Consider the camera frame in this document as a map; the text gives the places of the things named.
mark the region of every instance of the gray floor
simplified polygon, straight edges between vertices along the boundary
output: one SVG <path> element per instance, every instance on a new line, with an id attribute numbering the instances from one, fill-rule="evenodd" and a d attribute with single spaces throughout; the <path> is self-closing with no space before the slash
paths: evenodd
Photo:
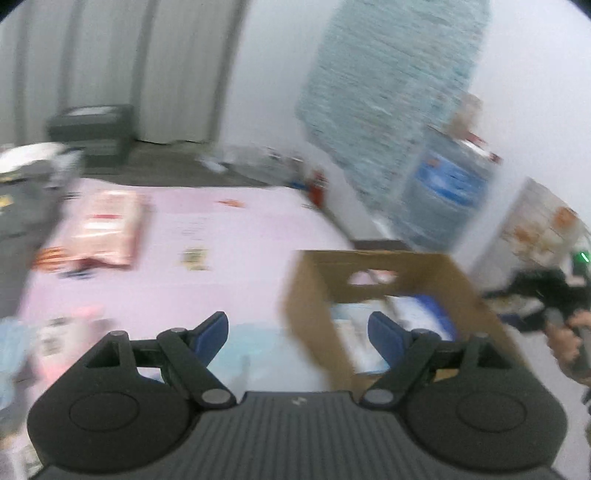
<path id="1" fill-rule="evenodd" d="M 208 145 L 178 142 L 158 145 L 137 142 L 127 165 L 115 173 L 85 173 L 85 177 L 121 185 L 153 187 L 258 187 L 261 182 L 228 171 L 214 173 L 197 159 Z"/>

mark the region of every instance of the cardboard box handle hole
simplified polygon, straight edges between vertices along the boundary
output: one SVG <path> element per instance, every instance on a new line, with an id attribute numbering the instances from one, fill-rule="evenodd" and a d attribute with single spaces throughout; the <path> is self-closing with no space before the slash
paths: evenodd
<path id="1" fill-rule="evenodd" d="M 396 281 L 396 272 L 391 270 L 359 270 L 353 273 L 347 283 L 353 286 L 391 285 Z"/>

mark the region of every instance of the white curtain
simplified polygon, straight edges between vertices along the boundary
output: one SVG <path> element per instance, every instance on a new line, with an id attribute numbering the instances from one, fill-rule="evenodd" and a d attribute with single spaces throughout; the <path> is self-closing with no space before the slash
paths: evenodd
<path id="1" fill-rule="evenodd" d="M 106 103 L 134 106 L 141 140 L 209 140 L 243 1 L 25 0 L 0 24 L 0 144 Z"/>

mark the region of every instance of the human hand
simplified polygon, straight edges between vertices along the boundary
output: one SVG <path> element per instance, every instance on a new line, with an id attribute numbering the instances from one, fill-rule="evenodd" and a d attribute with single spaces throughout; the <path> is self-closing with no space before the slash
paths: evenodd
<path id="1" fill-rule="evenodd" d="M 549 323 L 546 327 L 548 346 L 558 361 L 560 369 L 574 380 L 591 385 L 591 378 L 577 378 L 570 366 L 579 356 L 582 340 L 571 330 L 574 327 L 591 328 L 591 312 L 579 310 L 567 322 L 568 326 L 557 327 Z"/>

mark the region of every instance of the red bottle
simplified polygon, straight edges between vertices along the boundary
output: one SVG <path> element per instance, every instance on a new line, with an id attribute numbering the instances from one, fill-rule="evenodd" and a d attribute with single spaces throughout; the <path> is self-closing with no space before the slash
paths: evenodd
<path id="1" fill-rule="evenodd" d="M 322 171 L 314 170 L 308 190 L 310 201 L 318 208 L 322 208 L 324 206 L 324 197 L 326 195 L 327 187 L 328 182 Z"/>

